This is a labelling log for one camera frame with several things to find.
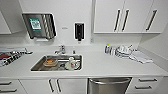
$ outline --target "chrome faucet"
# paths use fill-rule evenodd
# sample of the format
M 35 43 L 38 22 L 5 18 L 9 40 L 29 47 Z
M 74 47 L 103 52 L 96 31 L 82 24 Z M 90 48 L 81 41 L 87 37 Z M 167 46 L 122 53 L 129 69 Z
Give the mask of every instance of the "chrome faucet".
M 61 45 L 59 47 L 60 47 L 60 50 L 59 51 L 55 51 L 55 54 L 65 54 L 65 46 Z

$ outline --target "cabinet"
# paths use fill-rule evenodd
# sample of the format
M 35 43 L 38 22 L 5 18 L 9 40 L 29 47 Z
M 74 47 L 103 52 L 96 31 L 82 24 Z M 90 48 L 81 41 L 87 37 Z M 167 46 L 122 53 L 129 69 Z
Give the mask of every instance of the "cabinet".
M 59 94 L 87 94 L 87 79 L 57 79 Z
M 125 0 L 119 33 L 141 33 L 153 0 Z
M 125 0 L 95 0 L 94 33 L 117 33 Z
M 141 33 L 153 0 L 96 0 L 94 33 Z
M 86 94 L 87 79 L 20 80 L 28 94 Z
M 154 0 L 143 33 L 161 33 L 168 23 L 168 0 Z
M 19 80 L 0 80 L 0 94 L 27 94 Z
M 0 0 L 0 34 L 26 30 L 18 0 Z
M 126 94 L 153 94 L 163 77 L 132 78 Z
M 53 79 L 20 80 L 28 94 L 58 94 Z

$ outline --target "lower cabinet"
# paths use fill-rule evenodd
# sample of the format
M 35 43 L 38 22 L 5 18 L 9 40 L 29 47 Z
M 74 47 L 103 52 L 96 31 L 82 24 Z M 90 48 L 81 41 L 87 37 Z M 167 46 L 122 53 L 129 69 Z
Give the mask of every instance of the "lower cabinet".
M 58 94 L 53 79 L 20 80 L 28 94 Z
M 87 94 L 87 79 L 56 79 L 59 94 Z
M 27 94 L 19 80 L 0 80 L 0 94 Z
M 28 94 L 87 94 L 87 79 L 20 80 Z
M 163 77 L 133 77 L 126 94 L 155 94 Z

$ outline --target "sink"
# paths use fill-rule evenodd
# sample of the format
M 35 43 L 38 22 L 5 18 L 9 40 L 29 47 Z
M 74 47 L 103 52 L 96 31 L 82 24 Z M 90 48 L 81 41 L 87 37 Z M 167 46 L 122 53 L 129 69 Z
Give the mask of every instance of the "sink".
M 76 68 L 68 69 L 66 66 L 69 63 L 69 58 L 73 57 L 74 60 L 77 62 L 78 66 Z M 55 66 L 45 66 L 44 62 L 47 59 L 52 59 L 56 61 Z M 80 70 L 82 68 L 82 56 L 81 55 L 47 55 L 43 56 L 36 65 L 31 68 L 31 71 L 63 71 L 63 70 Z

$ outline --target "black soap dispenser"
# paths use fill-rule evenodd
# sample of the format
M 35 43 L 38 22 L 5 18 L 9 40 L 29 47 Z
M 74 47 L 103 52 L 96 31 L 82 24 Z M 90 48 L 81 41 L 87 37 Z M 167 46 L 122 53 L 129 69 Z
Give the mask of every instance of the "black soap dispenser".
M 78 43 L 84 39 L 84 23 L 75 23 L 75 39 L 78 39 Z

